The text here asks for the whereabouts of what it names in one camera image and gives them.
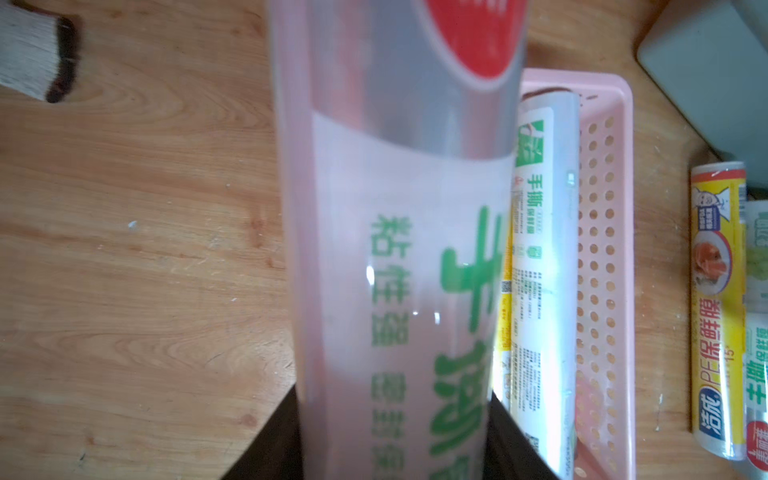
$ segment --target green and white packaging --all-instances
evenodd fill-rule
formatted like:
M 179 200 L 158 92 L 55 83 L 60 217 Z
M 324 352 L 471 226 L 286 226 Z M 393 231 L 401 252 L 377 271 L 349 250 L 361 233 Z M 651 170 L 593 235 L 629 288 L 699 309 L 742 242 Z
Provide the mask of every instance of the green and white packaging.
M 510 411 L 560 478 L 573 478 L 579 97 L 523 100 L 512 192 Z

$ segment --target cling film roll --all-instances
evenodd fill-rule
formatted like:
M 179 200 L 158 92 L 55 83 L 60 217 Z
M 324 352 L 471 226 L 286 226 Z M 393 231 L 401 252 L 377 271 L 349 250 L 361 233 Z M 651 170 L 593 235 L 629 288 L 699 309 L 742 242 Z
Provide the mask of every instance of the cling film roll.
M 741 460 L 746 172 L 724 162 L 690 175 L 692 426 L 707 451 Z
M 734 468 L 749 480 L 768 479 L 768 201 L 746 202 L 746 459 Z
M 502 272 L 502 294 L 498 306 L 498 325 L 496 326 L 496 347 L 493 351 L 493 391 L 498 400 L 509 410 L 510 364 L 512 314 L 512 228 L 507 234 L 507 250 L 504 255 Z
M 549 468 L 573 478 L 579 97 L 520 103 L 512 194 L 510 413 Z

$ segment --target yellow packaging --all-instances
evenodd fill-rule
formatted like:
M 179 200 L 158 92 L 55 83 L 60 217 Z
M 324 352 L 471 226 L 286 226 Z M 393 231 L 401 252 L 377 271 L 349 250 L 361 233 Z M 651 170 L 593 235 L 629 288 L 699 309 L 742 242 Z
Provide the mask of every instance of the yellow packaging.
M 507 251 L 504 255 L 504 270 L 502 273 L 502 294 L 498 307 L 498 325 L 496 330 L 496 347 L 493 352 L 493 391 L 502 405 L 509 410 L 510 394 L 510 350 L 512 325 L 512 225 L 509 223 L 507 234 Z
M 724 162 L 695 167 L 690 179 L 693 431 L 706 450 L 729 460 L 746 456 L 745 178 L 741 162 Z

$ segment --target wood grain surface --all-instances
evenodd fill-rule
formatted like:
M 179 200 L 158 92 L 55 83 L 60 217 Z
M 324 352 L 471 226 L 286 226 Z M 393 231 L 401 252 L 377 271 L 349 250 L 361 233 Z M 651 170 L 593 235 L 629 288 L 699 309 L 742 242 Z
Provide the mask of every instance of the wood grain surface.
M 638 478 L 736 478 L 690 434 L 688 169 L 634 59 L 663 0 L 532 0 L 529 65 L 634 91 Z M 41 0 L 74 90 L 0 90 L 0 478 L 218 478 L 294 380 L 257 0 Z

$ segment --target yellow cling film box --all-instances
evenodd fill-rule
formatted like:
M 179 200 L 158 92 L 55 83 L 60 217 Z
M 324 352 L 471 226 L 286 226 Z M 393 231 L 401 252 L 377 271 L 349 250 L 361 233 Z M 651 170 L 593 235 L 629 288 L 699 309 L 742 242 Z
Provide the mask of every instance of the yellow cling film box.
M 742 367 L 746 289 L 745 170 L 691 171 L 691 412 L 694 437 L 730 460 L 746 455 Z

